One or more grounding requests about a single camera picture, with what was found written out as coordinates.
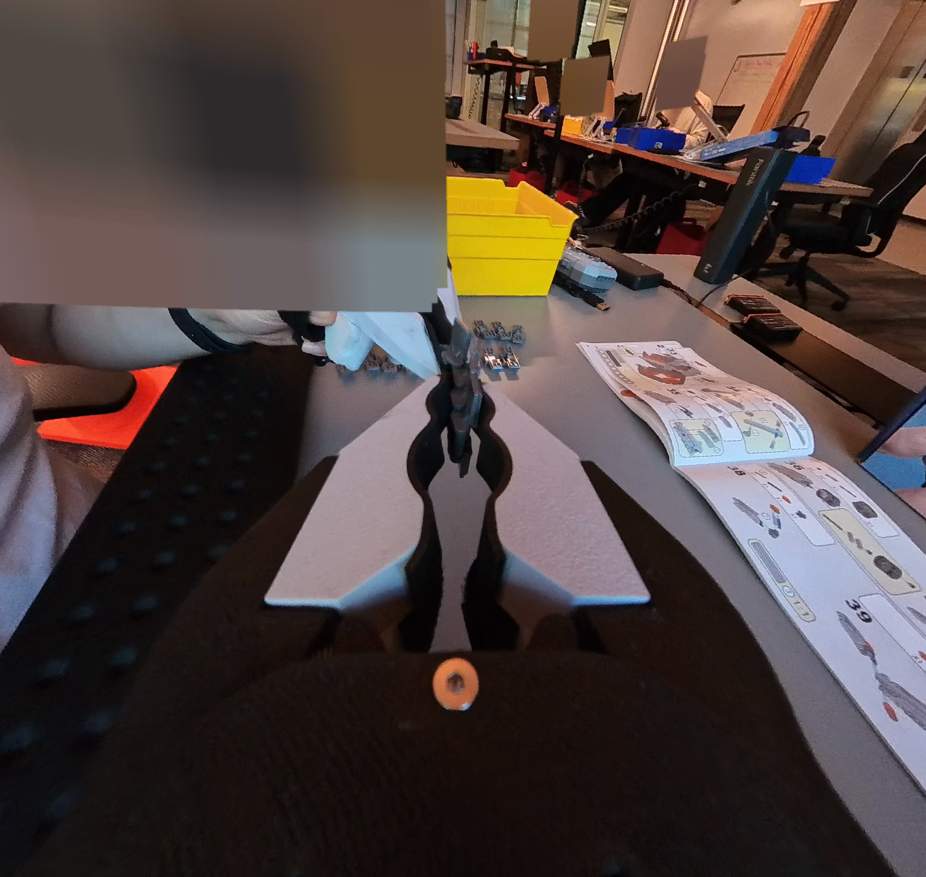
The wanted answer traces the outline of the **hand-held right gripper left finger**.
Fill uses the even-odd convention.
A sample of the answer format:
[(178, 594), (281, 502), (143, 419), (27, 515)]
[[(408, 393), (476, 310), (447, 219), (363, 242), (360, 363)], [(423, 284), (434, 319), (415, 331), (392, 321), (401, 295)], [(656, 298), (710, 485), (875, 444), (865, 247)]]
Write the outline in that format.
[(427, 380), (345, 446), (265, 595), (363, 619), (391, 648), (431, 648), (443, 596), (429, 489), (444, 466), (442, 396)]

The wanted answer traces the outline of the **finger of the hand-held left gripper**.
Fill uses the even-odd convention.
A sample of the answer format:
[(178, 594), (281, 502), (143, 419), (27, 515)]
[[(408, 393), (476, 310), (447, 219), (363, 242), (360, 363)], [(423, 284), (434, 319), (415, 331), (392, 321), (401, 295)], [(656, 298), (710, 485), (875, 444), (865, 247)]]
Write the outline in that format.
[(421, 378), (440, 373), (434, 343), (419, 312), (337, 312), (334, 361), (356, 371), (379, 346), (394, 362)]
[(448, 346), (453, 340), (455, 322), (460, 320), (460, 307), (451, 265), (447, 264), (446, 286), (436, 290), (437, 298), (429, 311), (423, 312), (434, 346)]

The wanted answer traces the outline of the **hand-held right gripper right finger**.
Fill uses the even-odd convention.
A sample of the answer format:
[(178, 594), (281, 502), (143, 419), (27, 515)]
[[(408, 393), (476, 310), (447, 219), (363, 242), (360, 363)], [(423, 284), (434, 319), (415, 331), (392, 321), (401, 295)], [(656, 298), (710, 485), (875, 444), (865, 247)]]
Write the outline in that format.
[(552, 614), (650, 600), (574, 452), (488, 386), (477, 434), (490, 496), (464, 588), (469, 638), (529, 639)]

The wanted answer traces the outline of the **group of grey links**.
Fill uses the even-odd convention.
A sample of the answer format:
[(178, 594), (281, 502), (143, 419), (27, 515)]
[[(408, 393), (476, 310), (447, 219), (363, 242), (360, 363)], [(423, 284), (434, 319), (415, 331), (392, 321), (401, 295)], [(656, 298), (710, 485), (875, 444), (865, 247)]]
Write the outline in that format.
[[(514, 372), (519, 369), (516, 348), (524, 345), (526, 332), (522, 324), (505, 325), (500, 320), (487, 323), (476, 319), (472, 323), (476, 339), (478, 364), (489, 372)], [(407, 368), (388, 356), (377, 345), (368, 352), (363, 369), (371, 373), (399, 374)]]

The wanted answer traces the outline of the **person's left forearm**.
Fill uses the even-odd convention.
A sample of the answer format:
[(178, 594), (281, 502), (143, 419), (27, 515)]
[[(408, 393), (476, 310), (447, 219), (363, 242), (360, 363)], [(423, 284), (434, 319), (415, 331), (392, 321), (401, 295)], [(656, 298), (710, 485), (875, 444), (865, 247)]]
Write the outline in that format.
[(164, 308), (12, 303), (1, 306), (1, 344), (13, 358), (132, 371), (206, 354)]

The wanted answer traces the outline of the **grey desk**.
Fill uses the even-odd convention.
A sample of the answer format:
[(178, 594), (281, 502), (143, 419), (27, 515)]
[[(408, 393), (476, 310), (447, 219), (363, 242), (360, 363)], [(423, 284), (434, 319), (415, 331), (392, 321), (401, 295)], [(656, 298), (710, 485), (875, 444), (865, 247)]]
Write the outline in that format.
[[(430, 484), (448, 458), (490, 489), (461, 610), (476, 662), (415, 662), (355, 693), (336, 735), (412, 776), (362, 767), (374, 813), (409, 810), (413, 868), (451, 875), (879, 875), (883, 856), (804, 759), (766, 656), (702, 567), (642, 535), (631, 556), (580, 458), (482, 387), (456, 321), (428, 380), (338, 456), (266, 601), (357, 614), (410, 654), (443, 596)], [(677, 341), (579, 343), (724, 524), (831, 676), (924, 787), (924, 553), (849, 478), (813, 458), (804, 414)], [(374, 691), (373, 685), (383, 693)]]

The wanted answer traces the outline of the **person's left hand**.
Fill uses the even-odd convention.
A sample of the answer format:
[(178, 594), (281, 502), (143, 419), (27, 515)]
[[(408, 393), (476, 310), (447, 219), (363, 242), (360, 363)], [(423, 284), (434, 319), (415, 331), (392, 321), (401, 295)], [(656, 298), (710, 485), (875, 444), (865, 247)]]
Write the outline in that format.
[(325, 328), (333, 325), (337, 317), (335, 312), (329, 311), (308, 313), (307, 323), (320, 328), (320, 339), (313, 340), (301, 336), (274, 310), (191, 309), (189, 313), (198, 325), (223, 345), (285, 347), (295, 344), (302, 351), (318, 358), (328, 355)]

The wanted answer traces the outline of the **yellow plastic bin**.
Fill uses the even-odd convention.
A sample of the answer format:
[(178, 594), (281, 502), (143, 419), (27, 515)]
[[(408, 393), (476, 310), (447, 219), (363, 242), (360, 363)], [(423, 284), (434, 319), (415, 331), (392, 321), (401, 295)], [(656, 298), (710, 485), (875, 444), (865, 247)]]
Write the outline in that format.
[(447, 254), (460, 296), (544, 296), (576, 215), (523, 182), (446, 178)]

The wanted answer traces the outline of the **black wristband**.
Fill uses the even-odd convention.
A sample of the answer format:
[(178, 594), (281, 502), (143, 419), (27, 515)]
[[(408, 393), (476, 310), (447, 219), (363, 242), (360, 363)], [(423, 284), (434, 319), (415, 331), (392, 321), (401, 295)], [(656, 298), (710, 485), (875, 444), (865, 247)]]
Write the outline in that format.
[(252, 342), (236, 344), (225, 340), (195, 319), (189, 309), (168, 308), (170, 319), (178, 329), (198, 348), (207, 354), (231, 354), (244, 352)]

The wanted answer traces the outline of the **grey battery box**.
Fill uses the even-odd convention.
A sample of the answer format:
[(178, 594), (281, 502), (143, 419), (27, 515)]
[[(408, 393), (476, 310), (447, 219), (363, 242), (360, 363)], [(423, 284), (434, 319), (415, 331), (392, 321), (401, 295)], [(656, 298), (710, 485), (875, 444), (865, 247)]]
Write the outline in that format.
[(601, 296), (617, 282), (617, 272), (611, 265), (576, 246), (564, 249), (558, 272), (579, 287)]

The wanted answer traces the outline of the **black flat device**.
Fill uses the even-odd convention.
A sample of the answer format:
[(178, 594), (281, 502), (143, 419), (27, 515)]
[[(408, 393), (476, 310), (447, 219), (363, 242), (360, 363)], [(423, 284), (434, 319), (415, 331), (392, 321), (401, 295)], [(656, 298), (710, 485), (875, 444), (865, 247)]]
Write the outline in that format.
[(644, 291), (659, 287), (665, 276), (661, 270), (632, 258), (610, 247), (588, 247), (594, 257), (608, 264), (616, 271), (617, 283), (631, 291)]

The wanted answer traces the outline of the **open instruction booklet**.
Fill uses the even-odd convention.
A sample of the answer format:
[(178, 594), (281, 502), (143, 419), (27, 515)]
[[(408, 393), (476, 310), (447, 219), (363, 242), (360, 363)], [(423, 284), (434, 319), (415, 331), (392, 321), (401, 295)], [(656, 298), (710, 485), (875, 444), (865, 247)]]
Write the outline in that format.
[(813, 456), (809, 422), (675, 341), (577, 347), (657, 433), (779, 605), (925, 784), (924, 553)]

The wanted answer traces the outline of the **orange traffic cone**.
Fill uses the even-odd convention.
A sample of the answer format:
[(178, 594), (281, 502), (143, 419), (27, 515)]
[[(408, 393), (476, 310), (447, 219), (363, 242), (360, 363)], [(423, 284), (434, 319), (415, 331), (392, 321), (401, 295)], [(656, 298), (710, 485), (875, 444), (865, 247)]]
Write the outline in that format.
[(50, 441), (125, 450), (155, 408), (176, 369), (176, 366), (160, 366), (132, 371), (136, 388), (129, 403), (121, 410), (101, 415), (46, 420), (38, 425), (38, 431), (44, 439)]

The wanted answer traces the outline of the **red storage bin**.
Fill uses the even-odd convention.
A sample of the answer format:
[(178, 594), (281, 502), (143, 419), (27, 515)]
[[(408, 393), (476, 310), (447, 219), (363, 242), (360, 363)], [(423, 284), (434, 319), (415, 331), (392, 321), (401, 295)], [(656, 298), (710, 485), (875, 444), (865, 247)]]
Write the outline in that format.
[(711, 230), (693, 218), (684, 218), (666, 225), (655, 253), (658, 255), (701, 256), (711, 236)]

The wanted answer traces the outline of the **blue storage bins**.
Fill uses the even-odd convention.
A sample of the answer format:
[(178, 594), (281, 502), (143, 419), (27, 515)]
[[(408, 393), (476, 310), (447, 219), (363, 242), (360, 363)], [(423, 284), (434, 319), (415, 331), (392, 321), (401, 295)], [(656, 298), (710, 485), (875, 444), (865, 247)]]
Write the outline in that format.
[(686, 134), (671, 128), (650, 128), (640, 125), (621, 127), (616, 131), (615, 143), (641, 151), (679, 152), (686, 145)]

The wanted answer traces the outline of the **black upright slab device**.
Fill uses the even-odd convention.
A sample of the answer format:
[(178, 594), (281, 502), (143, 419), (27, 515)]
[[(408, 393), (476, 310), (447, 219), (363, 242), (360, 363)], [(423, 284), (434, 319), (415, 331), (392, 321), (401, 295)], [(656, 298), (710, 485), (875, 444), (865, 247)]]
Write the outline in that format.
[(796, 154), (791, 150), (768, 146), (748, 152), (721, 217), (694, 270), (695, 279), (721, 284), (733, 278), (795, 158)]

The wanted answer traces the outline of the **blue flat box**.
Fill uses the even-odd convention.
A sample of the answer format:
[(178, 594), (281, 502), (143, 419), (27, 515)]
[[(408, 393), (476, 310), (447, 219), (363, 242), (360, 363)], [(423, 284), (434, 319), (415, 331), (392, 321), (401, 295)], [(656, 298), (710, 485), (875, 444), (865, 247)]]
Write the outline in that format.
[(789, 149), (810, 141), (805, 127), (784, 125), (744, 137), (705, 146), (695, 158), (700, 163), (727, 164), (739, 160), (755, 148)]

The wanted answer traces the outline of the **robot kit box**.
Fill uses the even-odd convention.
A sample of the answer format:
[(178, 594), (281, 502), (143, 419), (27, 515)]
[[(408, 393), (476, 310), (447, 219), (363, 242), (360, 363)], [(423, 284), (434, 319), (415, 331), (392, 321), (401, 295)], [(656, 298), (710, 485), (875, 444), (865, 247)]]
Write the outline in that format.
[(920, 516), (925, 516), (925, 390), (886, 422), (858, 462)]

